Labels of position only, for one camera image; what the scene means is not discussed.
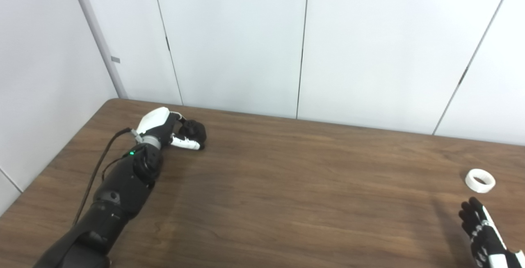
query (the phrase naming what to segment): black robotic finger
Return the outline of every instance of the black robotic finger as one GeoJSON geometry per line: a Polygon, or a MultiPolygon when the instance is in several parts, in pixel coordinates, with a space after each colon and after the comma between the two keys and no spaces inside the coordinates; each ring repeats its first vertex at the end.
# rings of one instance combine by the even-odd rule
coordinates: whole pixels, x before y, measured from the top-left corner
{"type": "Polygon", "coordinates": [[[477,198],[471,197],[468,200],[468,202],[469,202],[470,206],[472,206],[474,211],[478,214],[479,219],[481,221],[487,219],[487,216],[485,215],[485,210],[484,210],[483,204],[477,198]]]}
{"type": "Polygon", "coordinates": [[[468,225],[477,225],[476,219],[468,215],[464,210],[459,211],[459,217],[468,225]]]}
{"type": "Polygon", "coordinates": [[[476,216],[476,211],[474,210],[474,208],[470,205],[470,203],[466,202],[466,201],[463,201],[463,203],[461,203],[461,208],[465,211],[465,213],[468,215],[468,216],[472,216],[473,218],[478,218],[476,216]]]}
{"type": "Polygon", "coordinates": [[[178,130],[178,133],[192,141],[197,141],[201,147],[204,146],[204,141],[206,141],[206,128],[204,124],[195,120],[186,120],[178,130]]]}
{"type": "Polygon", "coordinates": [[[474,232],[476,230],[476,227],[471,225],[471,224],[467,224],[467,223],[463,222],[463,223],[461,223],[461,228],[463,228],[465,233],[467,233],[467,235],[470,237],[470,239],[472,239],[472,232],[474,232]]]}

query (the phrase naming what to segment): white robotic finger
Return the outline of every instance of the white robotic finger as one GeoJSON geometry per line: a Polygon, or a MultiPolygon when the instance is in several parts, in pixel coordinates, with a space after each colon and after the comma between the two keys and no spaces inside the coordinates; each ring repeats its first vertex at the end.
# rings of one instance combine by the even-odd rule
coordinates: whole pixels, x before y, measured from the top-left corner
{"type": "Polygon", "coordinates": [[[191,141],[187,137],[184,137],[184,139],[179,139],[175,134],[171,135],[171,145],[191,150],[199,150],[201,148],[201,145],[197,141],[191,141]]]}

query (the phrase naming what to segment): white ring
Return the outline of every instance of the white ring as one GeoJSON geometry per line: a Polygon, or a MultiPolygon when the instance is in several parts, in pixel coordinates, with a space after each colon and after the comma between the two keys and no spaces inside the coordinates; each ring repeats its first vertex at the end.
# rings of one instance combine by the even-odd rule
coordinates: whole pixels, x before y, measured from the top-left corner
{"type": "Polygon", "coordinates": [[[467,177],[465,177],[465,183],[477,193],[487,193],[494,188],[495,179],[488,171],[482,169],[471,169],[468,172],[467,177]],[[475,178],[482,180],[484,184],[476,181],[475,178]]]}

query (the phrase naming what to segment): robotic hand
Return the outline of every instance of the robotic hand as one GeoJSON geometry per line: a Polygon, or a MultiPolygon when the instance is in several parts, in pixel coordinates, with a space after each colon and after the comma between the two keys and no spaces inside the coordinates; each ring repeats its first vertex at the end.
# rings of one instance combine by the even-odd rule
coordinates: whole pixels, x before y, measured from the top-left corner
{"type": "Polygon", "coordinates": [[[162,147],[173,145],[202,150],[206,141],[206,130],[200,122],[186,120],[182,114],[170,112],[166,107],[160,107],[146,114],[136,132],[134,135],[137,142],[152,142],[162,147]],[[177,121],[182,123],[182,127],[178,133],[173,133],[177,121]]]}
{"type": "Polygon", "coordinates": [[[483,204],[471,197],[461,204],[461,227],[470,237],[472,256],[481,268],[525,268],[523,251],[507,250],[494,221],[483,204]]]}
{"type": "Polygon", "coordinates": [[[178,112],[161,107],[145,115],[137,130],[117,133],[91,176],[73,227],[55,242],[34,265],[34,268],[108,268],[107,254],[129,222],[137,216],[148,199],[162,165],[161,149],[176,147],[201,150],[206,130],[195,120],[186,120],[178,112]],[[178,133],[173,129],[182,123],[178,133]],[[128,150],[107,175],[93,195],[93,203],[77,222],[89,189],[105,153],[116,137],[132,132],[137,145],[128,150]]]}

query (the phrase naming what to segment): wall seam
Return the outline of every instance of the wall seam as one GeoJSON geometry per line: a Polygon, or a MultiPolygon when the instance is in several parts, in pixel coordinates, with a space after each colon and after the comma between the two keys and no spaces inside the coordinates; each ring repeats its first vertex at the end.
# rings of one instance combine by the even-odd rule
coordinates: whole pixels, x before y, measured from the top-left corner
{"type": "Polygon", "coordinates": [[[180,83],[178,81],[177,71],[175,70],[175,64],[173,62],[173,55],[171,53],[171,48],[169,47],[169,41],[168,41],[168,38],[167,38],[166,26],[164,24],[164,17],[162,15],[161,3],[159,2],[159,0],[157,0],[157,6],[159,8],[159,14],[161,15],[162,28],[164,30],[164,36],[166,37],[167,50],[169,51],[169,58],[171,59],[171,66],[173,68],[173,73],[175,74],[175,80],[177,81],[177,88],[178,88],[178,95],[180,96],[180,103],[182,104],[182,106],[184,106],[184,100],[182,100],[182,91],[180,90],[180,83]]]}
{"type": "Polygon", "coordinates": [[[297,89],[296,119],[299,118],[299,98],[301,95],[302,58],[304,56],[304,34],[306,33],[306,13],[308,11],[308,0],[304,3],[304,23],[302,24],[301,63],[299,67],[299,86],[297,89]]]}
{"type": "Polygon", "coordinates": [[[11,184],[13,184],[13,186],[14,186],[14,187],[15,187],[20,193],[23,192],[22,189],[20,189],[20,188],[18,187],[18,185],[15,184],[15,181],[13,181],[13,180],[7,175],[7,173],[4,172],[4,170],[3,170],[1,167],[0,167],[0,173],[1,173],[2,175],[4,175],[5,178],[6,178],[11,184]]]}
{"type": "Polygon", "coordinates": [[[452,96],[450,96],[449,100],[448,100],[448,103],[447,105],[445,106],[445,109],[443,110],[443,113],[441,114],[441,117],[439,118],[438,122],[437,122],[437,125],[436,127],[434,128],[434,131],[432,132],[432,135],[435,135],[436,132],[437,132],[437,129],[439,128],[439,126],[441,125],[441,121],[443,120],[443,118],[445,117],[445,114],[447,113],[448,111],[448,108],[450,107],[450,104],[452,103],[452,100],[454,99],[454,96],[456,96],[456,93],[459,89],[459,86],[463,83],[463,79],[465,79],[465,76],[467,75],[467,72],[468,70],[470,69],[470,65],[472,64],[472,61],[474,61],[474,58],[476,57],[476,55],[478,54],[478,51],[479,51],[479,48],[481,47],[482,43],[483,43],[483,40],[485,39],[485,36],[487,36],[487,33],[489,31],[489,29],[491,28],[491,25],[495,19],[495,16],[498,14],[499,12],[499,9],[501,7],[501,5],[503,4],[503,1],[504,0],[500,0],[499,1],[499,4],[498,6],[495,8],[495,11],[494,11],[494,14],[493,16],[491,17],[491,20],[489,21],[488,25],[487,25],[487,28],[485,28],[485,31],[483,32],[483,35],[482,37],[480,38],[479,42],[478,42],[478,45],[476,46],[476,49],[474,50],[474,53],[472,54],[472,56],[470,57],[470,60],[467,64],[467,67],[465,68],[465,71],[463,71],[463,74],[461,75],[461,78],[459,79],[459,82],[458,84],[456,85],[456,88],[454,89],[454,92],[452,93],[452,96]]]}

